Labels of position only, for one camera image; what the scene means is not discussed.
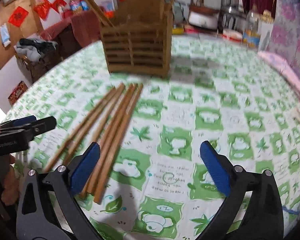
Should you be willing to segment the person left hand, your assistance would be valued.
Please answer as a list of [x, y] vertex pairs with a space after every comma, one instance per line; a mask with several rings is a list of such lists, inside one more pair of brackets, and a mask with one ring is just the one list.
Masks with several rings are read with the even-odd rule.
[[10, 169], [4, 179], [4, 190], [1, 195], [1, 200], [6, 206], [10, 206], [16, 203], [19, 198], [19, 180], [15, 175], [14, 167], [15, 157], [9, 155]]

